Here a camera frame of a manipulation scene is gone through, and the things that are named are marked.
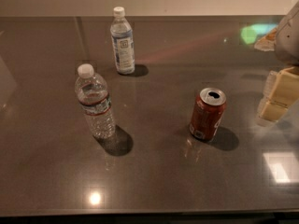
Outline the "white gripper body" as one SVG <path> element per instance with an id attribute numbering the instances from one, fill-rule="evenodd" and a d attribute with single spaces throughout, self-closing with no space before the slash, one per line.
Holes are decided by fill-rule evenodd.
<path id="1" fill-rule="evenodd" d="M 278 25 L 275 53 L 283 63 L 299 65 L 299 1 Z"/>

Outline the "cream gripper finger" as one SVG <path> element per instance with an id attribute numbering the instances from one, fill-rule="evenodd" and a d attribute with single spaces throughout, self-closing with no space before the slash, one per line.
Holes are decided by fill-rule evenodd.
<path id="1" fill-rule="evenodd" d="M 299 99 L 299 67 L 271 71 L 265 82 L 263 98 L 258 105 L 256 122 L 271 126 L 278 122 Z"/>

